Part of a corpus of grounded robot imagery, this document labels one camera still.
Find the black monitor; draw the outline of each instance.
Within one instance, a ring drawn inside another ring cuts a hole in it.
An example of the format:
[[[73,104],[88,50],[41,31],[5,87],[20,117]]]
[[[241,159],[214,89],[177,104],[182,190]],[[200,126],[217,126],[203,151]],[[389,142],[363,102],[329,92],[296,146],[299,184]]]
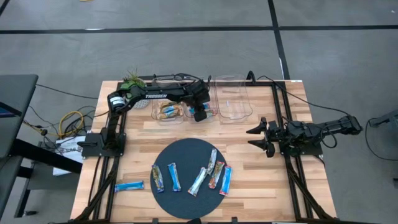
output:
[[[8,106],[5,103],[0,102],[0,118],[10,118],[15,116],[21,116],[21,112]]]

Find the clear plastic container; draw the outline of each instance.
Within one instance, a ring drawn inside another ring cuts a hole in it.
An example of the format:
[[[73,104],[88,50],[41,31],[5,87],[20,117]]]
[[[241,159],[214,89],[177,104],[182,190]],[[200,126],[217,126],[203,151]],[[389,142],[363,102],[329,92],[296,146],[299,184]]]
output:
[[[184,113],[185,116],[188,118],[188,121],[193,124],[197,123],[210,123],[213,122],[215,119],[215,116],[218,114],[218,107],[217,107],[217,97],[216,97],[216,91],[215,91],[215,84],[214,82],[209,83],[210,90],[209,90],[209,95],[210,95],[210,101],[204,103],[205,105],[205,111],[207,113],[207,118],[204,119],[203,121],[196,122],[195,118],[193,117],[193,108],[185,105],[184,106]]]
[[[175,83],[173,76],[159,77],[152,80],[152,86],[168,87]],[[184,103],[176,103],[167,99],[151,100],[152,118],[161,125],[180,124],[183,122]]]
[[[241,123],[253,113],[245,83],[243,75],[216,78],[215,91],[221,123]]]

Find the wooden table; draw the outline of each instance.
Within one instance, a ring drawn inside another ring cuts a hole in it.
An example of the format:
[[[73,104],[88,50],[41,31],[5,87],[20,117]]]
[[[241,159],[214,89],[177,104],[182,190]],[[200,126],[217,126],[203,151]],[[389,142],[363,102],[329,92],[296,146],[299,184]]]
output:
[[[96,114],[108,110],[106,96],[117,87],[117,81],[102,84]],[[287,90],[306,99],[304,85],[298,81],[286,81]],[[284,158],[279,149],[273,158],[247,143],[260,139],[260,135],[246,134],[259,124],[265,116],[268,121],[276,120],[272,90],[268,86],[247,87],[253,114],[241,124],[221,124],[216,117],[211,123],[182,124],[162,126],[154,121],[151,106],[142,110],[131,110],[127,114],[125,132],[127,143],[119,164],[117,183],[143,180],[145,190],[118,192],[114,196],[111,222],[186,222],[175,218],[161,209],[150,191],[150,170],[158,154],[172,142],[183,138],[198,138],[212,143],[224,155],[228,165],[233,168],[229,196],[202,221],[230,222],[237,217],[240,222],[294,221],[294,212],[287,181]],[[284,112],[282,94],[279,92],[280,106]],[[293,119],[309,122],[312,120],[306,103],[289,96]],[[93,132],[98,133],[105,126],[106,116],[95,118]],[[327,213],[336,216],[330,194],[328,180],[323,164],[313,156],[302,156],[303,168],[309,191]],[[80,175],[71,218],[77,217],[87,206],[88,195],[93,179],[97,158],[84,161]],[[96,192],[101,165],[94,185]],[[304,217],[304,204],[297,189],[301,214]],[[101,204],[100,218],[104,217],[106,192]]]

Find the floor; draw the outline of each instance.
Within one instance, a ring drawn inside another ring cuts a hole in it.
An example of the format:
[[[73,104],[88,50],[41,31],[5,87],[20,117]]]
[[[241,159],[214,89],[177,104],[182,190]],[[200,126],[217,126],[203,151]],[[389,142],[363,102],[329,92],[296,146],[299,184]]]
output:
[[[252,70],[257,76],[303,80],[309,101],[345,110],[363,126],[369,118],[398,109],[398,27],[386,26],[398,25],[397,1],[278,0],[274,1],[274,21],[269,2],[0,0],[6,6],[2,13],[0,10],[0,74],[36,73],[40,84],[97,96],[103,80],[120,80],[136,67],[140,75],[185,72],[201,77]],[[275,19],[280,29],[273,31]],[[198,26],[263,28],[211,32],[130,29]],[[290,29],[292,26],[301,30]],[[311,29],[313,26],[322,30]],[[337,26],[351,27],[336,30]],[[105,30],[88,34],[82,29]],[[35,30],[58,31],[33,34]],[[95,104],[95,100],[38,87],[30,105],[43,118],[57,122],[70,110]],[[311,110],[316,123],[342,116],[320,108]],[[40,124],[31,110],[25,118]],[[380,156],[398,158],[394,134],[388,125],[370,129],[369,142]],[[19,137],[33,144],[41,140],[25,127]],[[398,189],[392,178],[398,177],[398,163],[372,155],[364,132],[337,138],[337,148],[324,148],[324,158],[338,216],[357,222],[396,223]],[[65,222],[72,209],[75,181],[66,190],[33,191],[27,208],[39,213],[13,219],[24,184],[17,179],[1,223]]]

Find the round black board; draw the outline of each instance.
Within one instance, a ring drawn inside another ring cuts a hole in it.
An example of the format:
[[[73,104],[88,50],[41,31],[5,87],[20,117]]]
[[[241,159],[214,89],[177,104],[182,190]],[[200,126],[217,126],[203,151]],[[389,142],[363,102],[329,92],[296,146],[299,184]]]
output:
[[[210,176],[202,182],[197,196],[188,193],[201,167],[207,168],[211,150],[216,149],[212,144],[200,139],[181,139],[168,145],[157,157],[155,164],[160,168],[164,181],[164,191],[156,192],[156,185],[150,173],[150,187],[157,203],[167,213],[177,218],[194,219],[203,217],[212,212],[223,200],[219,194],[224,169],[221,172],[216,189],[208,186]],[[217,161],[225,162],[223,155],[217,150]],[[181,191],[173,192],[173,180],[167,165],[175,162]]]

